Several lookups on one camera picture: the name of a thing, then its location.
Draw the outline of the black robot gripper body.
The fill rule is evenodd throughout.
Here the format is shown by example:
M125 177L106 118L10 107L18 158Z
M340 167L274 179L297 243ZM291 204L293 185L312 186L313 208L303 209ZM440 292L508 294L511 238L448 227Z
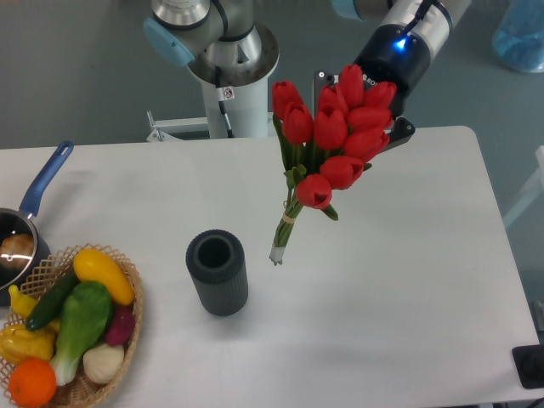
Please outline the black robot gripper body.
M396 92L389 109L401 116L405 101L431 63L428 45L401 25L379 26L354 61L374 82L391 82Z

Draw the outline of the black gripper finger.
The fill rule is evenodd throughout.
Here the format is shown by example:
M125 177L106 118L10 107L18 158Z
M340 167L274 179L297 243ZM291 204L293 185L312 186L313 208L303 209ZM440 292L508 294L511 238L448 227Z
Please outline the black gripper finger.
M393 127L388 133L389 142L385 149L390 150L407 143L415 131L416 127L409 120L402 116L396 118Z

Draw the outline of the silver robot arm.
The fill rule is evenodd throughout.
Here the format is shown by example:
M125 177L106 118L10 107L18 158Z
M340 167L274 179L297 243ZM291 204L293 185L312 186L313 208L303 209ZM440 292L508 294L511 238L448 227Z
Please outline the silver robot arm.
M414 126L402 114L405 100L465 14L468 1L334 1L343 18L382 14L355 64L366 88L389 81L397 92L390 108L389 148L407 142ZM268 78L279 60L274 34L254 19L252 1L154 1L144 35L170 64L188 67L200 82L203 118L149 120L150 141L174 133L206 131L212 139L269 134Z

